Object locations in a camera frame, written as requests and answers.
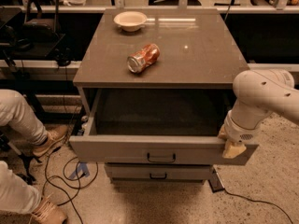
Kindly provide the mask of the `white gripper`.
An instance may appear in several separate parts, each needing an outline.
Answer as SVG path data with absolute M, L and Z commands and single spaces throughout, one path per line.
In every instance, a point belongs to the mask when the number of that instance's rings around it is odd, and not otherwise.
M 252 143 L 259 134 L 262 116 L 252 113 L 238 113 L 233 116 L 229 111 L 223 126 L 221 126 L 218 137 L 226 140 L 222 153 L 225 159 L 234 159 L 246 151 L 244 144 Z

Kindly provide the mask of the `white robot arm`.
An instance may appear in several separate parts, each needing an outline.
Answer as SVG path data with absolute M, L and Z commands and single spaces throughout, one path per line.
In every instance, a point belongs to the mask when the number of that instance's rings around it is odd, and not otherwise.
M 242 154 L 255 140 L 262 121 L 272 113 L 299 124 L 299 90 L 290 72 L 283 69 L 247 70 L 233 82 L 236 96 L 218 137 L 225 140 L 223 158 Z

